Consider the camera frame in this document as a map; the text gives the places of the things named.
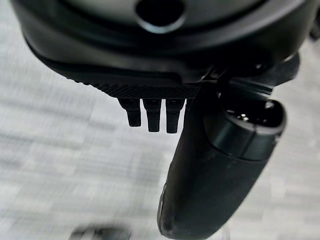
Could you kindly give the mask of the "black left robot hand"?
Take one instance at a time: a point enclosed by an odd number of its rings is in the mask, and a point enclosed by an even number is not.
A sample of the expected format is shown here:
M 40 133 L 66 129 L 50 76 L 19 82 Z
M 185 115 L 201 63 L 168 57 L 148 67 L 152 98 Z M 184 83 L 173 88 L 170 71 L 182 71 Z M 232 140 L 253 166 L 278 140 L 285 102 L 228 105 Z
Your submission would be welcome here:
M 291 81 L 317 0 L 13 0 L 26 44 L 67 79 L 116 98 L 131 127 L 184 123 L 157 225 L 204 240 L 235 213 L 287 125 L 270 95 Z

